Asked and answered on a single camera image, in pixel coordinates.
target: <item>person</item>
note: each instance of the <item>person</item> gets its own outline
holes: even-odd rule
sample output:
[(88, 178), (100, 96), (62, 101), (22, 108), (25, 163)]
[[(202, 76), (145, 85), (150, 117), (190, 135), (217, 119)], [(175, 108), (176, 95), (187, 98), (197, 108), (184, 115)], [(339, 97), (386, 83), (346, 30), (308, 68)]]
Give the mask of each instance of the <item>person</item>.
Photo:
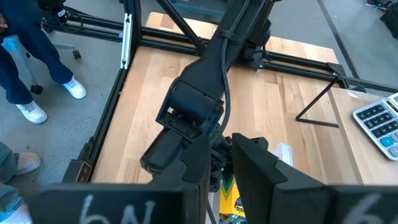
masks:
[[(41, 30), (40, 22), (39, 7), (32, 0), (0, 0), (0, 44), (3, 37), (17, 35), (26, 50), (47, 65), (55, 82), (63, 85), (74, 98), (82, 99), (86, 96), (85, 88), (60, 61), (57, 50)], [(46, 113), (19, 79), (10, 53), (1, 46), (0, 85), (6, 90), (7, 101), (15, 104), (30, 122), (40, 124), (47, 119)]]
[(31, 152), (16, 153), (0, 142), (0, 224), (33, 223), (24, 199), (18, 190), (5, 183), (15, 175), (36, 170), (40, 157)]

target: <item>concrete floor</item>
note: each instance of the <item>concrete floor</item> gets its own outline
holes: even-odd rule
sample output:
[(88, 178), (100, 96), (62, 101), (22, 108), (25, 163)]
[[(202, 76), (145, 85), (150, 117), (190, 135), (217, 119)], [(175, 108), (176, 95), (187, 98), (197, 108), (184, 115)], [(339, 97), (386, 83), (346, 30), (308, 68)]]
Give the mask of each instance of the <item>concrete floor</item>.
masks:
[[(365, 6), (364, 0), (324, 1), (361, 78), (397, 86), (398, 40), (379, 20), (382, 13)], [(143, 22), (151, 11), (161, 11), (155, 0), (143, 0), (141, 4)], [(66, 5), (115, 21), (122, 21), (124, 16), (118, 0), (68, 0)], [(277, 2), (271, 21), (272, 35), (333, 48), (345, 65), (316, 0)], [(37, 171), (11, 181), (28, 201), (43, 186), (61, 181), (69, 160), (78, 156), (93, 135), (119, 70), (119, 43), (57, 32), (49, 37), (55, 43), (73, 44), (79, 49), (81, 60), (76, 61), (67, 50), (61, 50), (60, 55), (86, 86), (88, 95), (82, 100), (73, 99), (62, 86), (51, 81), (42, 62), (31, 59), (35, 76), (45, 88), (42, 95), (34, 98), (49, 116), (46, 123), (34, 125), (6, 102), (4, 90), (0, 89), (0, 141), (17, 152), (32, 151), (43, 158)]]

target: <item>cable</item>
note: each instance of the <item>cable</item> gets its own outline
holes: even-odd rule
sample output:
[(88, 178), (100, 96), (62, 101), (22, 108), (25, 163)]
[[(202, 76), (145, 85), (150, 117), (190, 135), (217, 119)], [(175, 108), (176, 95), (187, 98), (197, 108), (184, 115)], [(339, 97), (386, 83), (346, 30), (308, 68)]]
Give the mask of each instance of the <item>cable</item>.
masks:
[[(238, 16), (236, 17), (234, 23), (231, 26), (231, 32), (234, 32), (235, 28), (238, 26), (238, 23), (243, 17), (243, 14), (246, 12), (246, 9), (248, 8), (250, 3), (250, 0), (246, 0), (244, 2), (243, 8), (239, 12)], [(229, 92), (229, 84), (228, 84), (228, 77), (226, 75), (226, 68), (225, 68), (225, 58), (226, 58), (226, 47), (228, 44), (229, 39), (225, 37), (223, 46), (221, 48), (221, 72), (223, 74), (223, 84), (224, 84), (224, 92), (225, 92), (225, 115), (223, 122), (218, 129), (217, 133), (213, 135), (211, 141), (217, 141), (217, 139), (223, 134), (225, 127), (228, 123), (229, 116), (231, 115), (231, 93)]]
[(207, 214), (208, 214), (208, 216), (210, 218), (211, 224), (217, 224), (216, 218), (214, 217), (213, 210), (211, 209), (211, 205), (210, 205), (209, 199), (207, 199), (206, 210), (207, 210)]
[(65, 6), (65, 7), (64, 7), (64, 10), (66, 10), (67, 12), (69, 12), (70, 15), (73, 15), (73, 14), (74, 14), (74, 15), (77, 16), (77, 18), (79, 18), (79, 20), (80, 20), (80, 27), (79, 27), (79, 29), (76, 30), (76, 31), (70, 31), (70, 30), (68, 30), (68, 28), (67, 28), (65, 25), (62, 24), (62, 22), (60, 21), (59, 17), (57, 16), (58, 22), (60, 23), (62, 29), (65, 30), (65, 31), (67, 31), (67, 32), (70, 32), (70, 33), (72, 33), (72, 34), (76, 34), (76, 33), (80, 32), (80, 31), (82, 31), (82, 30), (83, 30), (83, 24), (84, 24), (84, 22), (83, 22), (83, 18), (79, 15), (79, 11), (77, 11), (77, 10), (75, 10), (75, 9), (72, 9), (71, 7), (68, 7), (68, 6)]
[(71, 10), (71, 9), (72, 9), (72, 10), (74, 10), (76, 13), (79, 13), (79, 14), (84, 15), (84, 16), (87, 16), (87, 17), (94, 17), (94, 16), (92, 16), (92, 15), (90, 15), (90, 14), (87, 14), (87, 13), (85, 13), (85, 12), (79, 11), (79, 10), (74, 9), (74, 8), (72, 8), (72, 7), (69, 7), (69, 6), (64, 6), (64, 8), (67, 9), (67, 10)]

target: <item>metal bracket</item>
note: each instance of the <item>metal bracket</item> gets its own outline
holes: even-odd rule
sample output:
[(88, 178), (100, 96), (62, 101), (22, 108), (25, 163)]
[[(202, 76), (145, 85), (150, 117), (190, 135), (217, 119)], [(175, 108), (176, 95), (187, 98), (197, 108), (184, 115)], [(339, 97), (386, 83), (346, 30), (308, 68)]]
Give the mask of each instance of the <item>metal bracket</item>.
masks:
[(63, 176), (63, 183), (87, 183), (90, 178), (92, 164), (87, 162), (94, 145), (94, 138), (91, 137), (83, 146), (80, 152), (79, 159), (72, 159), (69, 162), (67, 171)]
[(340, 75), (340, 76), (346, 76), (346, 72), (344, 71), (344, 68), (342, 65), (339, 65), (336, 63), (331, 63), (331, 62), (328, 62), (326, 64), (329, 66), (330, 70), (333, 71), (333, 73)]
[(123, 26), (123, 42), (122, 42), (122, 55), (121, 55), (121, 69), (127, 69), (130, 61), (130, 48), (132, 36), (132, 14), (124, 14)]

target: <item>metal stand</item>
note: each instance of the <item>metal stand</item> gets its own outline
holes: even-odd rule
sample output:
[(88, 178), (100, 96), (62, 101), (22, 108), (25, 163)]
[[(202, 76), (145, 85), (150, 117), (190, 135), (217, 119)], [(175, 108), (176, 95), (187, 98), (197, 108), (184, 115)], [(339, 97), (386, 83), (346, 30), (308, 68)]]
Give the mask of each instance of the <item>metal stand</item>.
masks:
[[(90, 181), (92, 173), (91, 170), (94, 170), (98, 157), (100, 156), (106, 133), (108, 132), (113, 113), (116, 109), (116, 105), (120, 97), (119, 93), (123, 89), (124, 81), (127, 77), (127, 71), (130, 69), (138, 47), (152, 47), (155, 49), (169, 50), (176, 53), (196, 56), (201, 56), (203, 51), (207, 47), (209, 40), (197, 37), (197, 35), (191, 30), (189, 25), (173, 9), (168, 0), (157, 0), (157, 2), (164, 8), (164, 11), (173, 19), (173, 21), (179, 26), (179, 28), (183, 31), (185, 35), (164, 30), (152, 29), (149, 27), (142, 27), (140, 0), (124, 1), (125, 13), (126, 15), (128, 15), (126, 19), (131, 21), (132, 18), (133, 23), (133, 26), (131, 28), (132, 34), (130, 35), (131, 38), (129, 37), (131, 41), (130, 50), (127, 50), (127, 48), (123, 49), (124, 54), (122, 55), (122, 67), (119, 71), (118, 77), (116, 78), (113, 89), (111, 90), (108, 102), (103, 111), (95, 135), (90, 138), (88, 143), (85, 144), (84, 148), (80, 152), (78, 159), (72, 160), (70, 162), (63, 178), (63, 182), (85, 183)], [(96, 18), (86, 14), (81, 14), (81, 18), (78, 18), (77, 16), (71, 16), (70, 20), (76, 22), (83, 21), (84, 23), (91, 25), (116, 29), (119, 32), (115, 33), (88, 27), (81, 28), (74, 24), (68, 23), (60, 26), (59, 24), (54, 24), (47, 19), (46, 22), (43, 22), (43, 26), (46, 29), (58, 30), (61, 32), (71, 32), (74, 34), (85, 35), (88, 37), (122, 42), (122, 39), (120, 38), (120, 31), (123, 30), (124, 26), (127, 26), (127, 24), (129, 26), (131, 25), (131, 22), (127, 23), (126, 20), (125, 23), (120, 23)], [(310, 121), (301, 118), (301, 116), (306, 111), (308, 111), (308, 109), (311, 108), (311, 106), (315, 104), (319, 100), (319, 98), (322, 97), (335, 83), (339, 84), (341, 88), (349, 88), (350, 85), (353, 85), (392, 93), (398, 92), (398, 89), (394, 86), (370, 82), (367, 80), (362, 80), (360, 78), (347, 77), (345, 75), (343, 66), (335, 63), (318, 62), (315, 60), (309, 60), (275, 52), (267, 52), (266, 54), (259, 52), (258, 54), (255, 54), (253, 56), (251, 61), (237, 60), (236, 63), (245, 67), (252, 67), (255, 69), (267, 69), (275, 72), (289, 73), (292, 75), (299, 75), (306, 78), (315, 78), (318, 80), (331, 82), (327, 86), (327, 88), (323, 90), (321, 94), (318, 95), (310, 103), (310, 105), (308, 105), (299, 114), (299, 116), (297, 116), (297, 119), (299, 121), (307, 123), (323, 124), (337, 127), (337, 124), (330, 124), (321, 121)], [(89, 171), (87, 173), (81, 174), (77, 172), (79, 170)]]
[(324, 122), (324, 121), (314, 121), (311, 119), (305, 119), (305, 118), (301, 118), (305, 112), (307, 112), (325, 93), (327, 93), (330, 88), (339, 80), (339, 76), (337, 75), (333, 81), (331, 81), (331, 83), (329, 83), (329, 85), (326, 86), (325, 89), (323, 89), (318, 96), (315, 97), (315, 99), (313, 99), (311, 101), (310, 104), (308, 104), (308, 106), (306, 106), (304, 108), (304, 110), (302, 110), (296, 117), (296, 121), (299, 122), (303, 122), (303, 123), (308, 123), (308, 124), (319, 124), (319, 125), (323, 125), (323, 126), (329, 126), (329, 127), (334, 127), (334, 128), (338, 128), (338, 124), (333, 124), (333, 123), (329, 123), (329, 122)]

